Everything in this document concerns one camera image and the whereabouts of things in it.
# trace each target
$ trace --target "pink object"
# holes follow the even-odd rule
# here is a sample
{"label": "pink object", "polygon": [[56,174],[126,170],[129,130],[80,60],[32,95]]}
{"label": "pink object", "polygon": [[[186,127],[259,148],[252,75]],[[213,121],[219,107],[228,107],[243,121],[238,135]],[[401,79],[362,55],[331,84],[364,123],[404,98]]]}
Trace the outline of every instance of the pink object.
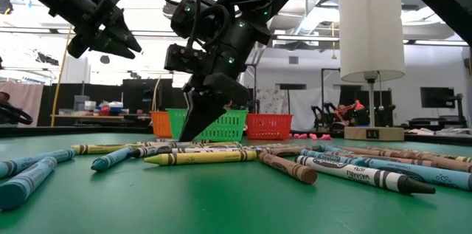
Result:
{"label": "pink object", "polygon": [[321,140],[331,140],[331,136],[329,134],[323,134],[320,139]]}

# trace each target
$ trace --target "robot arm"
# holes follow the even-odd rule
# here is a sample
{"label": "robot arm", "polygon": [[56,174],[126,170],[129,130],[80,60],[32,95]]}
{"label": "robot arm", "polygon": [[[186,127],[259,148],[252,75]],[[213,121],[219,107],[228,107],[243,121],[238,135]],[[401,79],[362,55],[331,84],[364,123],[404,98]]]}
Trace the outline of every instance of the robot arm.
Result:
{"label": "robot arm", "polygon": [[[235,80],[246,70],[245,62],[256,41],[267,44],[271,37],[266,22],[288,0],[201,0],[196,37],[205,41],[206,52],[172,45],[166,69],[192,73],[184,87],[189,111],[181,141],[189,141],[225,113],[228,99],[244,103],[248,92]],[[472,0],[423,0],[466,42],[472,44]],[[234,6],[241,11],[235,16]],[[188,38],[195,16],[195,0],[182,0],[171,27]]]}
{"label": "robot arm", "polygon": [[129,49],[141,51],[123,18],[119,0],[39,0],[51,16],[59,15],[74,26],[75,37],[67,49],[79,58],[87,49],[134,58]]}

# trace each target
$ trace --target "green table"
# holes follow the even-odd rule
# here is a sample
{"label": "green table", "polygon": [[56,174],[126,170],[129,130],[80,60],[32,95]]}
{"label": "green table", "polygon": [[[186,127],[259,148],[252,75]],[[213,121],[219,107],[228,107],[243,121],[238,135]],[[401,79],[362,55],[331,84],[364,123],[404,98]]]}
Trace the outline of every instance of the green table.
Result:
{"label": "green table", "polygon": [[[0,159],[72,144],[150,140],[144,134],[84,134],[0,140]],[[293,140],[308,142],[312,140]],[[330,141],[470,156],[472,148],[413,142]],[[105,173],[97,155],[77,156],[17,210],[0,213],[0,233],[472,233],[472,193],[437,186],[404,196],[319,174],[304,185],[258,162],[159,167],[129,159]]]}

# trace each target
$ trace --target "lamp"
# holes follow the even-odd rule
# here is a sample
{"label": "lamp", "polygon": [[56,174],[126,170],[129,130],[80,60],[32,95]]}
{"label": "lamp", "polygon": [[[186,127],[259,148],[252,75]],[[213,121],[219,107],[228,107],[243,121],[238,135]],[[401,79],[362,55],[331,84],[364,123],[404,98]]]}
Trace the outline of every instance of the lamp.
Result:
{"label": "lamp", "polygon": [[[353,134],[357,138],[350,138],[358,140],[399,140],[400,137],[382,139],[384,131],[374,128],[374,83],[405,75],[401,0],[339,0],[339,11],[341,79],[369,84],[371,128],[346,128],[344,135],[348,138]],[[398,130],[390,131],[399,134]]]}

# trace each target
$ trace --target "white wall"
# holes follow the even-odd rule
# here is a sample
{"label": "white wall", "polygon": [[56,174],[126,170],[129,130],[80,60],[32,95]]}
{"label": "white wall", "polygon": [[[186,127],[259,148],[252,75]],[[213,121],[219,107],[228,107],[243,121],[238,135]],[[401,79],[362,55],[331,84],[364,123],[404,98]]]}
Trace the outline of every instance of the white wall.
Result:
{"label": "white wall", "polygon": [[[305,83],[308,89],[321,87],[321,68],[338,68],[338,57],[333,60],[332,50],[267,49],[257,68],[257,84],[260,89],[273,89],[276,83]],[[289,65],[288,56],[298,56],[299,65]],[[437,117],[436,109],[421,108],[420,87],[454,87],[454,92],[463,93],[464,114],[468,117],[467,73],[462,64],[461,47],[405,46],[406,75],[403,78],[385,82],[382,88],[392,89],[395,124],[401,124],[415,117]],[[252,87],[254,78],[245,76],[245,85]],[[346,84],[333,72],[325,80],[326,87]],[[455,115],[457,109],[439,109],[440,115]]]}

